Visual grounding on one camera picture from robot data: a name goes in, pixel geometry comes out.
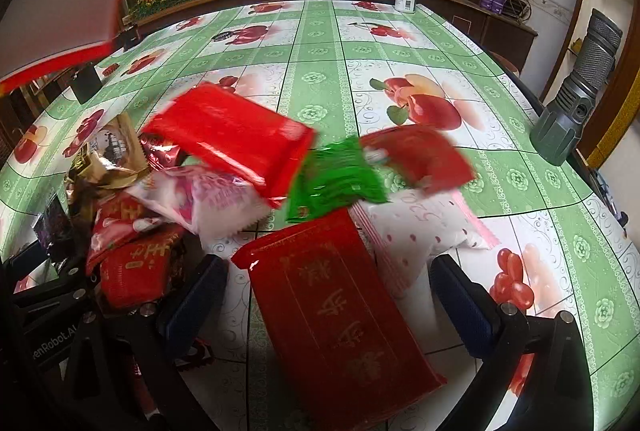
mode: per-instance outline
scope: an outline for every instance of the green package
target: green package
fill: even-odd
[[[287,221],[314,220],[359,199],[376,204],[387,201],[358,138],[348,137],[309,151],[289,192]]]

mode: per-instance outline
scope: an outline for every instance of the metal bolt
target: metal bolt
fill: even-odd
[[[518,313],[518,307],[512,303],[502,303],[500,305],[500,310],[508,316],[514,316]]]
[[[155,303],[145,303],[140,307],[140,315],[143,317],[149,317],[156,313]]]
[[[95,314],[93,312],[87,312],[82,316],[83,323],[93,323],[95,321]]]
[[[560,318],[565,323],[573,323],[574,322],[574,315],[571,312],[567,312],[566,310],[562,310],[560,312]]]

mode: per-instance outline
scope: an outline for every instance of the yellow strip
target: yellow strip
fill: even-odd
[[[604,161],[618,145],[633,122],[638,113],[638,108],[640,108],[640,72],[636,75],[616,118],[613,119],[611,126],[602,136],[602,140],[598,143],[596,150],[587,158],[587,164],[590,167],[600,167],[604,164]]]

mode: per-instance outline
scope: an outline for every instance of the blue gripper pad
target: blue gripper pad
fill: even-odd
[[[184,357],[209,313],[220,313],[225,295],[228,265],[222,258],[207,254],[156,319],[164,337],[164,351],[170,360]]]
[[[488,292],[472,283],[449,254],[431,262],[429,281],[469,355],[488,358],[500,332],[497,305]]]

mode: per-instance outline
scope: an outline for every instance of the table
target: table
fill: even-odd
[[[564,309],[578,319],[596,429],[614,420],[637,390],[638,251],[571,166],[550,166],[533,149],[529,130],[537,115],[518,87],[481,48],[430,10],[419,6],[415,14],[401,14],[389,5],[340,1],[232,8],[155,32],[102,61],[98,74],[113,63],[118,69],[87,103],[79,104],[70,89],[51,103],[34,123],[45,128],[38,143],[14,151],[2,168],[3,257],[34,239],[31,227],[50,194],[62,196],[62,176],[71,161],[63,150],[78,133],[88,135],[90,116],[99,117],[99,127],[126,111],[140,129],[171,98],[209,81],[232,85],[236,94],[306,122],[318,130],[318,144],[327,144],[393,125],[387,108],[394,102],[370,86],[371,78],[420,74],[438,82],[463,114],[462,126],[447,135],[478,177],[462,193],[501,241],[493,251],[458,249],[453,257],[471,280],[489,289],[499,272],[499,248],[520,254],[535,245],[540,267],[526,271],[525,281],[539,282],[545,293],[536,296],[529,313],[553,317]],[[385,186],[394,191],[401,184],[389,175]],[[284,225],[283,213],[274,212],[251,230],[221,239],[216,252],[229,257]],[[432,299],[425,275],[399,307],[449,384],[386,427],[433,430],[479,364]],[[247,420],[252,431],[308,427],[280,375],[246,271],[231,267],[220,321],[208,323],[202,337],[216,360],[184,377],[223,431],[247,429]],[[506,420],[515,401],[508,392],[492,429]]]

